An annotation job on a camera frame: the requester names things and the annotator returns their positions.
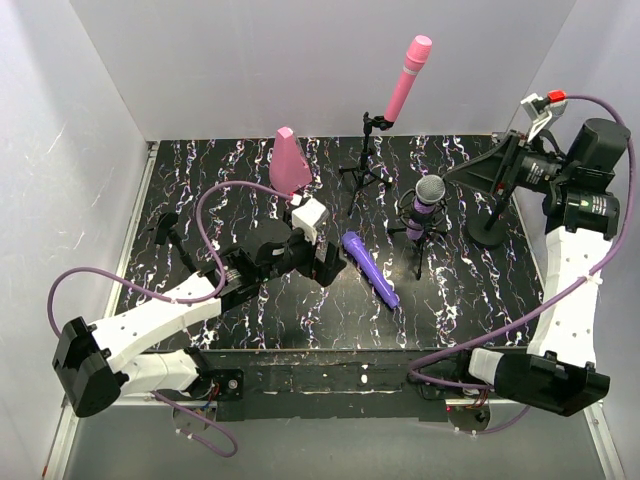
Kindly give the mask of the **purple plastic microphone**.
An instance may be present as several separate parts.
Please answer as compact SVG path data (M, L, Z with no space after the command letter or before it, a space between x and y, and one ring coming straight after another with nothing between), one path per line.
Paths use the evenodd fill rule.
M388 308L397 308L399 305L397 294L376 265L359 235L353 231L347 231L342 235L341 241L347 254L353 258L381 300Z

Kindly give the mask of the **purple glitter microphone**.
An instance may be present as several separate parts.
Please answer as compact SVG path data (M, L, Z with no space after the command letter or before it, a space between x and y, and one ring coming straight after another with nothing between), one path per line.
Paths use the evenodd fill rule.
M425 175L416 183L406 228L411 241L419 241L427 229L436 226L436 213L442 206L445 192L443 179L435 174Z

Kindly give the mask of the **black round-base mic stand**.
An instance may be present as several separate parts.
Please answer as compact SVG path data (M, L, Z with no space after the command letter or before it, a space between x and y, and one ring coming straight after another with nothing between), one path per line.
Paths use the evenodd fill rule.
M504 242L508 225L502 219L502 215L511 203L514 190L515 186L511 186L497 197L497 203L491 214L483 212L470 216L466 220L465 232L477 247L493 250Z

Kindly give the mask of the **black clip mic stand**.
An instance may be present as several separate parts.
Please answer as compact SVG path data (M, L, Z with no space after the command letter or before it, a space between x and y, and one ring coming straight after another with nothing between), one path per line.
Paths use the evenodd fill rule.
M182 265L193 274L198 271L191 255L184 249L182 237L175 229L178 223L179 215L176 212L164 212L158 217L158 221L154 228L154 244L165 245L169 243L179 254Z

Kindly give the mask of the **black folding tripod stand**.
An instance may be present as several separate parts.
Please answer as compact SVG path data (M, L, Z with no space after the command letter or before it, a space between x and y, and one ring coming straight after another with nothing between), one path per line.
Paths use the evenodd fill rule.
M378 183L382 184L386 189L389 189L393 185L393 179L391 177L384 178L381 175L374 173L370 165L371 159L374 155L374 150L370 145L372 131L374 129L386 131L393 126L393 123L387 121L383 116L371 117L368 112L363 114L362 121L363 141L358 164L354 167L340 167L338 169L340 177L343 177L345 174L351 174L355 181L350 205L347 210L348 217L353 213L358 194L366 187L374 183Z

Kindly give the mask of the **pink microphone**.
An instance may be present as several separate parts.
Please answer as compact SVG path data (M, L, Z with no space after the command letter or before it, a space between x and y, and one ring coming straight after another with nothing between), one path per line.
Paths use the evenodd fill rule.
M432 48L432 40L426 35L417 35L405 54L402 72L396 82L386 110L384 120L393 125L406 102L417 75L424 67Z

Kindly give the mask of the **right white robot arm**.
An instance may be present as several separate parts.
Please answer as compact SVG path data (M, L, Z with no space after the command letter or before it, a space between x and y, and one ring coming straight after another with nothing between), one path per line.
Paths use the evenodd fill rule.
M445 178L506 196L520 187L544 194L547 276L543 311L523 354L475 348L458 369L466 389L484 385L503 398L569 417L603 399L608 376L597 372L593 340L601 277L592 270L612 250L619 200L607 188L626 151L629 130L586 120L564 156L543 154L510 132L489 152Z

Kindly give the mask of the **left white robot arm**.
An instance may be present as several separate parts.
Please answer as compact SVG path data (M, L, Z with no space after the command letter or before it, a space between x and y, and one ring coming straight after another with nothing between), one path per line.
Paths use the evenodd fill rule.
M93 416L126 395L160 390L193 400L241 399L241 368L216 366L195 347L161 354L149 348L257 297L272 279L297 271L326 287L346 266L335 243L320 248L302 228L280 219L262 222L248 244L227 248L221 261L221 273L214 263L192 267L169 291L172 298L188 298L186 304L152 299L92 324L77 317L64 325L52 366L78 417Z

